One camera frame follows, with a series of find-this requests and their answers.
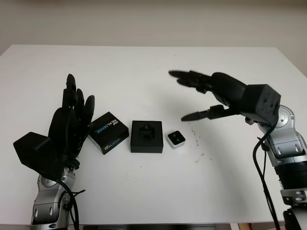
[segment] black cable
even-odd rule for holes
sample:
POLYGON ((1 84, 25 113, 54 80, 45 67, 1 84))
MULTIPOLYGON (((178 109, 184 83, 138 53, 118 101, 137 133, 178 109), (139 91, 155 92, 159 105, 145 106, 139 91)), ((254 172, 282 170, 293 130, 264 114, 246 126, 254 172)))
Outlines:
POLYGON ((72 203, 73 210, 75 212, 75 219, 76 220, 74 218, 71 218, 71 219, 72 219, 73 226, 74 226, 75 230, 79 230, 79 212, 78 212, 78 206, 77 206, 75 196, 73 195, 72 191, 69 189, 69 187, 63 181, 57 180, 56 182, 59 183, 67 191, 68 195, 71 197, 70 201, 72 203))
POLYGON ((269 131, 266 132, 266 134, 264 134, 264 136, 257 142, 257 144, 255 145, 255 148, 253 150, 253 160, 254 160, 254 164, 256 166, 257 172, 258 172, 258 174, 260 176, 261 182, 262 182, 263 191, 264 191, 264 194, 266 196, 266 199, 267 199, 267 202, 268 202, 268 205, 269 205, 269 209, 270 209, 271 215, 272 215, 273 220, 274 220, 275 227, 276 227, 277 230, 280 230, 280 226, 279 226, 279 222, 278 222, 277 215, 276 215, 276 212, 275 212, 274 204, 273 204, 273 201, 272 201, 269 189, 267 187, 267 184, 266 184, 266 182, 264 180, 264 176, 263 176, 263 174, 261 172, 261 169, 259 167, 259 164, 257 162, 257 156, 256 156, 256 153, 257 153, 257 150, 258 150, 259 146, 270 135, 270 133, 275 129, 275 127, 276 127, 276 125, 272 126, 269 129, 269 131))
MULTIPOLYGON (((59 200, 62 200, 62 197, 66 194, 66 193, 68 193, 66 190, 62 193, 62 195, 60 196, 60 198, 59 198, 59 200)), ((73 224, 75 224, 75 219, 74 219, 74 217, 73 217, 73 214, 72 214, 72 211, 71 211, 71 208, 72 208, 72 202, 69 202, 69 204, 68 205, 66 205, 66 207, 64 206, 64 208, 66 209, 66 210, 69 210, 69 212, 70 212, 70 214, 71 214, 71 220, 72 220, 72 222, 73 222, 73 224)))
POLYGON ((264 178, 264 174, 265 174, 265 167, 267 164, 267 151, 264 151, 264 162, 263 162, 263 178, 264 178))
POLYGON ((76 197, 77 195, 79 195, 80 193, 84 193, 85 192, 85 189, 79 191, 79 192, 72 192, 74 195, 74 197, 76 197))

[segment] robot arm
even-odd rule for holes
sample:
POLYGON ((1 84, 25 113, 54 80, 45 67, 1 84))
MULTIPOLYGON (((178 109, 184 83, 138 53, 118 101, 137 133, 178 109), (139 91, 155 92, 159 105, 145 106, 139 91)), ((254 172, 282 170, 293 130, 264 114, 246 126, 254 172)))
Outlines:
POLYGON ((169 74, 177 77, 179 84, 194 87, 198 92, 211 91, 219 102, 228 107, 212 106, 206 111, 186 115, 181 118, 182 121, 241 114, 248 124, 258 123, 264 134, 275 126, 264 144, 280 178, 283 201, 291 206, 283 214, 286 229, 307 229, 307 146, 295 130, 293 112, 280 105, 280 95, 269 85, 245 85, 223 73, 207 76, 194 71, 175 70, 169 71, 169 74))
POLYGON ((72 206, 74 226, 79 229, 76 194, 71 189, 74 171, 80 165, 76 157, 92 127, 94 96, 89 96, 84 104, 83 93, 76 89, 71 74, 66 86, 62 107, 53 115, 48 137, 29 132, 13 144, 21 163, 40 174, 33 206, 33 230, 68 228, 72 206))
MULTIPOLYGON (((268 127, 258 126, 263 133, 267 132, 268 127)), ((279 120, 265 145, 283 188, 283 202, 291 206, 283 213, 286 228, 307 229, 307 146, 295 130, 295 116, 288 107, 280 106, 279 120)))

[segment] white table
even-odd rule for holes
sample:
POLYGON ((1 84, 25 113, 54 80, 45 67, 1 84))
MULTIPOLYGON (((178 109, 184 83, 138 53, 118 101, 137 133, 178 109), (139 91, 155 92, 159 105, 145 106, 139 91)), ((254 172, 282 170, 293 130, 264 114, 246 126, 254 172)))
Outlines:
MULTIPOLYGON (((276 48, 11 46, 0 57, 0 223, 30 223, 38 175, 20 164, 12 143, 29 131, 47 134, 68 73, 85 96, 95 95, 94 119, 111 111, 130 130, 132 120, 161 120, 165 134, 180 130, 187 139, 176 150, 164 139, 163 154, 130 153, 127 139, 105 156, 86 140, 73 188, 86 189, 77 196, 81 224, 271 221, 252 161, 262 133, 239 115, 181 123, 218 102, 178 85, 170 69, 267 83, 306 137, 307 80, 276 48)), ((266 180, 282 220, 270 162, 266 180)))

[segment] black product box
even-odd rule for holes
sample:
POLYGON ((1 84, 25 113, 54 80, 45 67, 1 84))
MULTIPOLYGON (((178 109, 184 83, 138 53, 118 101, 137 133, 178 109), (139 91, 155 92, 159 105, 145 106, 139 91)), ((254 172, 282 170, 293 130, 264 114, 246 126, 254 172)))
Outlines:
POLYGON ((129 137, 128 127, 110 112, 93 121, 93 125, 89 139, 101 149, 103 154, 129 137))
POLYGON ((161 121, 132 121, 131 152, 162 153, 161 121))

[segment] small white object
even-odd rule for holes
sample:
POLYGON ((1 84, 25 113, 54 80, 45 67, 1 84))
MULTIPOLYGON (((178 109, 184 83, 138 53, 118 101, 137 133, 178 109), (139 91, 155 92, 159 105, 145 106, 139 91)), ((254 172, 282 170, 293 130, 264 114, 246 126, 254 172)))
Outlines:
POLYGON ((179 131, 168 134, 166 140, 173 149, 177 149, 186 142, 186 139, 179 131))

